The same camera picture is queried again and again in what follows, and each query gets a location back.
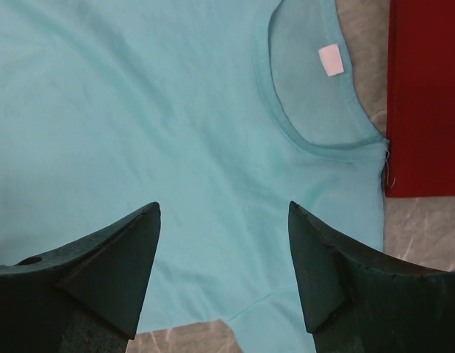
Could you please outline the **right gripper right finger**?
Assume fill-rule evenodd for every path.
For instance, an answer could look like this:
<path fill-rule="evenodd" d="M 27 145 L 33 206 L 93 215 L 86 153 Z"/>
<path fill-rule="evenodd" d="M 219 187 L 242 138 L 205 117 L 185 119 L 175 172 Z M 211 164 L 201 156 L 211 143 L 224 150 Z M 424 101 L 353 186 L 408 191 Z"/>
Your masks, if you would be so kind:
<path fill-rule="evenodd" d="M 376 251 L 295 202 L 288 232 L 318 352 L 455 352 L 455 270 Z"/>

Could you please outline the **teal t shirt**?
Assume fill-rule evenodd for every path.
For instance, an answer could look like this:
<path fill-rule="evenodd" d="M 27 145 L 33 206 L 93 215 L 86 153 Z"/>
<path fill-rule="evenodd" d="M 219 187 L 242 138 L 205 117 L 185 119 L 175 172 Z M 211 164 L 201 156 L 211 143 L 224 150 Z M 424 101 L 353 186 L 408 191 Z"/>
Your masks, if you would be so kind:
<path fill-rule="evenodd" d="M 313 352 L 289 204 L 381 249 L 386 151 L 333 1 L 0 1 L 0 264 L 159 202 L 139 332 Z"/>

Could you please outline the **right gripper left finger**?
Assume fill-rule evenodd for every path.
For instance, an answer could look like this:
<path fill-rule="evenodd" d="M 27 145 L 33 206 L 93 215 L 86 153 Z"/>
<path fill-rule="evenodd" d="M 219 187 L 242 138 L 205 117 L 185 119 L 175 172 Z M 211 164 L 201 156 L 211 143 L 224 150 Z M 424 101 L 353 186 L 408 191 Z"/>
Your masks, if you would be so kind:
<path fill-rule="evenodd" d="M 57 249 L 0 265 L 0 352 L 124 352 L 160 228 L 152 202 Z"/>

